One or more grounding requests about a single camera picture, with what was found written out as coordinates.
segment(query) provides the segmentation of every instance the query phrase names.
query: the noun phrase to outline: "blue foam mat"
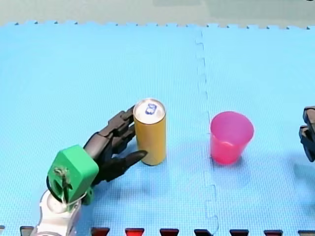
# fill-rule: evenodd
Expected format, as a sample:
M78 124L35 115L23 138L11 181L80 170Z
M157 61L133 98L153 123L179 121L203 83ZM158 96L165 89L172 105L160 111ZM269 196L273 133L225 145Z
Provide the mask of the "blue foam mat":
M38 222L45 177L60 149L83 145L144 97L167 107L167 159L156 167L138 163L98 186L79 235L89 227L108 227L109 236L125 228L220 236L230 229L313 229L313 187L303 178L304 165L313 166L298 140L303 108L314 96L313 29L30 22L2 27L0 35L4 236ZM208 157L209 118L224 110L255 125L243 162L229 169ZM132 150L134 140L123 155Z

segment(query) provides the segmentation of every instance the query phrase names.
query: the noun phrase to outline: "cup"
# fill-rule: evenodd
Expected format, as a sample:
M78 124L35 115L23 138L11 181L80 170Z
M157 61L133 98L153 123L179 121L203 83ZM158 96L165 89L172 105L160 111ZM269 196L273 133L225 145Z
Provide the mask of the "cup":
M250 120L237 112L217 114L210 124L210 156L221 165L237 162L254 135Z

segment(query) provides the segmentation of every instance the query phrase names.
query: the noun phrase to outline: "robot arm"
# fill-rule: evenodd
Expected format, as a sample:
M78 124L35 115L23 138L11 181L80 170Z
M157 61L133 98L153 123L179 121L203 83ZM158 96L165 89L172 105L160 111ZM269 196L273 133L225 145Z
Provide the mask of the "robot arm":
M304 108L303 120L306 125L300 127L300 140L309 161L315 161L315 106Z
M31 236L74 236L81 204L93 201L93 187L118 178L147 155L140 150L125 158L112 158L135 136L134 126L130 126L132 110L115 115L83 148L76 145L58 152L46 178L48 190L40 201L41 219Z

